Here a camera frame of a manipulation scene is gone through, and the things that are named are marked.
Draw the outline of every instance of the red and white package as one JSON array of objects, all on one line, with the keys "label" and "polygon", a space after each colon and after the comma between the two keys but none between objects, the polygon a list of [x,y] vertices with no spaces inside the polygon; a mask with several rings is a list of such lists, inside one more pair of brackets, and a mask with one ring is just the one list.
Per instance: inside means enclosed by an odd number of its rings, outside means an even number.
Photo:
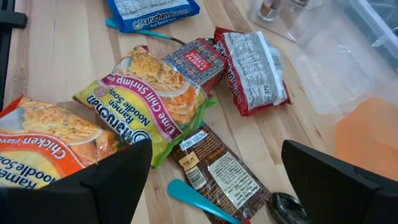
[{"label": "red and white package", "polygon": [[242,116],[291,103],[279,51],[260,31],[240,33],[216,27],[214,38],[216,50],[228,61],[228,87]]}]

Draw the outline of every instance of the orange object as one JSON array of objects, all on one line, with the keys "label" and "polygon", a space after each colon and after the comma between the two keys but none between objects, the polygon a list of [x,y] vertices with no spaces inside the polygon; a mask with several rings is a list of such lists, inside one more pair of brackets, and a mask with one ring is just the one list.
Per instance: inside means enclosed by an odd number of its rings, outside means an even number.
[{"label": "orange object", "polygon": [[398,181],[398,107],[379,98],[361,103],[336,126],[336,156]]}]

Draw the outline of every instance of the ramen noodle package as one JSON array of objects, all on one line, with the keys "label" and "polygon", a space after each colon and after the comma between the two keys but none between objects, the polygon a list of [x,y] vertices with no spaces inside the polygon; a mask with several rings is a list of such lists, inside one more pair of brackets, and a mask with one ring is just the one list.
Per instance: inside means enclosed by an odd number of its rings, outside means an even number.
[{"label": "ramen noodle package", "polygon": [[[205,124],[171,153],[188,185],[240,221],[267,202],[269,191],[243,161]],[[226,221],[206,213],[212,223]]]},{"label": "ramen noodle package", "polygon": [[226,59],[202,38],[187,43],[163,61],[209,92],[223,77]]},{"label": "ramen noodle package", "polygon": [[215,42],[216,49],[228,59],[226,79],[242,116],[290,103],[279,51],[260,31],[239,33],[217,27]]},{"label": "ramen noodle package", "polygon": [[164,26],[199,13],[195,0],[107,0],[121,32]]},{"label": "ramen noodle package", "polygon": [[0,186],[37,189],[122,146],[114,132],[22,96],[0,113]]},{"label": "ramen noodle package", "polygon": [[215,104],[200,86],[141,46],[73,98],[95,110],[127,143],[152,139],[153,166],[197,128],[204,109]]}]

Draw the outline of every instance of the orange ramen package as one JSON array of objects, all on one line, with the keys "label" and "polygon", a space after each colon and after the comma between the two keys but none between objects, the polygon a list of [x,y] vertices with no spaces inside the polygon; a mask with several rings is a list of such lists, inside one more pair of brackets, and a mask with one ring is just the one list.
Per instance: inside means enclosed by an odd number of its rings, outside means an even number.
[{"label": "orange ramen package", "polygon": [[41,188],[122,146],[112,131],[21,96],[0,113],[0,186]]},{"label": "orange ramen package", "polygon": [[133,48],[112,73],[73,99],[95,110],[127,143],[151,139],[155,167],[199,127],[204,109],[216,103],[142,46]]}]

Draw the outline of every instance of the wooden countertop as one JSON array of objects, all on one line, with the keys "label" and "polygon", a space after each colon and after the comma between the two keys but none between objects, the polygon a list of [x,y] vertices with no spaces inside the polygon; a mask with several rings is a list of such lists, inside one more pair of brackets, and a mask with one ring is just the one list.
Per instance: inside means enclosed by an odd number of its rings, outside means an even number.
[{"label": "wooden countertop", "polygon": [[[247,21],[248,0],[198,3],[199,15],[154,31],[189,42],[212,37],[215,26],[261,30],[284,55],[284,80],[293,105],[268,108],[243,118],[223,80],[212,91],[219,104],[205,112],[204,120],[269,190],[294,194],[280,158],[283,140],[293,139],[333,155],[333,124],[340,117],[316,114],[285,54],[295,45]],[[159,58],[179,47],[169,40],[107,28],[104,19],[110,12],[105,1],[17,0],[16,11],[26,13],[29,21],[25,30],[13,31],[4,105],[21,93],[51,103],[71,101],[74,93],[107,75],[132,47],[148,45]],[[73,103],[62,105],[74,107]],[[182,173],[171,160],[150,171],[133,223],[208,223],[201,210],[167,195],[166,186],[174,178],[182,178]],[[251,221],[273,223],[266,207]]]}]

